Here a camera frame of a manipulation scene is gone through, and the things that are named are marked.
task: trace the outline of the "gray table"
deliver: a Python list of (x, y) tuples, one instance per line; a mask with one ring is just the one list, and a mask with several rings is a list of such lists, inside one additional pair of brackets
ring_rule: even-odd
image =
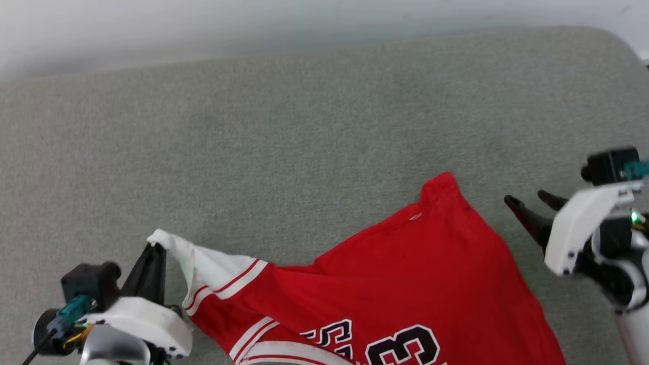
[[(649, 156), (648, 121), (649, 73), (619, 39), (587, 29), (0, 86), (0, 362), (27, 355), (35, 319), (62, 304), (65, 272), (104, 260), (129, 270), (158, 227), (306, 264), (451, 170), (509, 244), (567, 362), (625, 364), (593, 285), (549, 274), (502, 197), (540, 208), (538, 188), (585, 186), (587, 153), (633, 144)], [(180, 303), (184, 280), (169, 266), (167, 298)], [(228, 360), (195, 333), (183, 363)]]

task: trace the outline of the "red and white striped trim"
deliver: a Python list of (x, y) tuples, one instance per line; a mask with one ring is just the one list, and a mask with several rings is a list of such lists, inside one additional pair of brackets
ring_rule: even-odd
[(264, 317), (259, 322), (248, 328), (241, 338), (232, 346), (228, 355), (235, 364), (239, 364), (241, 359), (250, 351), (250, 349), (257, 344), (257, 341), (263, 336), (264, 333), (270, 331), (272, 328), (279, 325), (270, 317)]
[(256, 259), (246, 270), (241, 272), (239, 275), (234, 277), (232, 280), (227, 282), (227, 284), (223, 285), (217, 290), (212, 290), (207, 285), (201, 286), (194, 292), (193, 296), (188, 296), (188, 299), (189, 297), (192, 297), (192, 300), (191, 303), (187, 307), (185, 307), (187, 314), (193, 316), (201, 305), (203, 299), (207, 298), (210, 295), (216, 295), (219, 299), (228, 299), (232, 297), (246, 285), (255, 280), (255, 278), (259, 276), (259, 274), (267, 264), (268, 263), (266, 261)]
[(237, 365), (285, 362), (298, 365), (350, 365), (353, 362), (320, 347), (291, 341), (264, 341), (254, 345)]

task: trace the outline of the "white background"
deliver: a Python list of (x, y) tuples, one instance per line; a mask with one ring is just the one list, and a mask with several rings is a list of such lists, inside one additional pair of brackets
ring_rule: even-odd
[(649, 0), (0, 0), (0, 81), (544, 25), (649, 62)]

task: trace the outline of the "basketball jersey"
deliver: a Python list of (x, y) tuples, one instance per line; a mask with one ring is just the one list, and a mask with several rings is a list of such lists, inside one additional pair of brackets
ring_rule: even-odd
[(149, 241), (180, 262), (183, 306), (237, 365), (565, 363), (507, 246), (450, 173), (308, 266), (161, 230)]

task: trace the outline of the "number 3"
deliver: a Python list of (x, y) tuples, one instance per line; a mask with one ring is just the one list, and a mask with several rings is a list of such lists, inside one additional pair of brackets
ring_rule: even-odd
[(397, 364), (412, 358), (408, 345), (413, 342), (419, 344), (419, 351), (414, 356), (420, 365), (431, 365), (437, 360), (439, 344), (433, 331), (422, 325), (414, 325), (395, 333), (394, 336), (382, 338), (367, 345), (365, 356), (370, 365), (387, 365), (384, 356), (392, 353)]

